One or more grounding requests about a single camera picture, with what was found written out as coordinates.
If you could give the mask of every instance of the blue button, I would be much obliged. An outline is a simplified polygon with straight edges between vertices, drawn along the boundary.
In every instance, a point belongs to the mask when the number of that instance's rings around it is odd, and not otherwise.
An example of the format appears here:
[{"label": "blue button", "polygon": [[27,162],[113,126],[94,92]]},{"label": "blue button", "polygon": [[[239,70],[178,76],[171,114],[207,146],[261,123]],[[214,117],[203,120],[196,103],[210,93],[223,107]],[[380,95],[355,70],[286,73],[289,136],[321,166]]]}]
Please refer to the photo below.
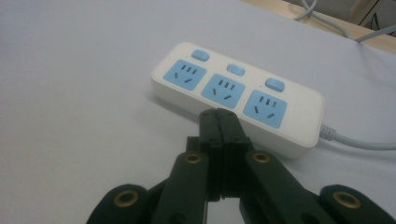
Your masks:
[{"label": "blue button", "polygon": [[236,66],[235,64],[228,65],[227,71],[234,73],[240,77],[245,74],[245,69],[243,67]]},{"label": "blue button", "polygon": [[285,83],[281,80],[275,79],[273,77],[270,77],[267,79],[265,82],[265,86],[273,89],[274,91],[283,91],[285,90]]},{"label": "blue button", "polygon": [[206,62],[209,59],[209,54],[204,52],[203,50],[196,49],[192,53],[191,57],[199,61]]}]

